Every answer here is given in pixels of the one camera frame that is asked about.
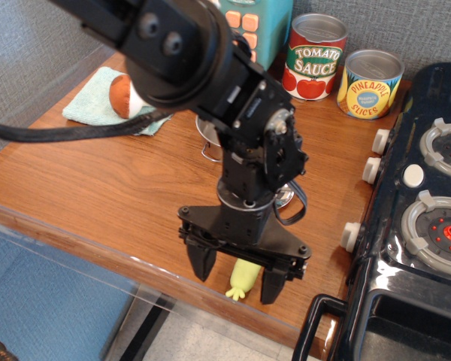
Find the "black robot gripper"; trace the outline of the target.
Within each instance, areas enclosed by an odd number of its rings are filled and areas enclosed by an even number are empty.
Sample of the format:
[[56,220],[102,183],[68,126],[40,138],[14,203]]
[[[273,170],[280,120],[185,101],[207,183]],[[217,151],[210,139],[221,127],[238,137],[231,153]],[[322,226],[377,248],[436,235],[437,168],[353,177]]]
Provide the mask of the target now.
[[268,193],[252,203],[236,196],[218,183],[220,204],[183,206],[179,234],[195,276],[206,281],[223,252],[265,267],[262,275],[261,303],[273,304],[286,281],[304,276],[311,249],[285,227],[298,222],[307,210],[307,196],[296,181],[288,182],[303,208],[283,219],[275,206],[276,196]]

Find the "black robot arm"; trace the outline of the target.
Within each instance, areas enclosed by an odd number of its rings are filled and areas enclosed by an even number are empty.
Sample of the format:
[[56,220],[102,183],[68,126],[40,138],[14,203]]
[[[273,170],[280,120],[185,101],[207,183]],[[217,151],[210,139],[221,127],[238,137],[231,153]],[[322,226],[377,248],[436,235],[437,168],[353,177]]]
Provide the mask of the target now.
[[310,248],[288,232],[303,211],[282,219],[275,199],[304,173],[307,155],[290,95],[232,39],[208,1],[60,1],[93,36],[126,58],[148,104],[190,110],[213,124],[222,148],[216,206],[184,206],[180,235],[195,275],[205,280],[218,252],[260,265],[261,301],[275,302],[302,278]]

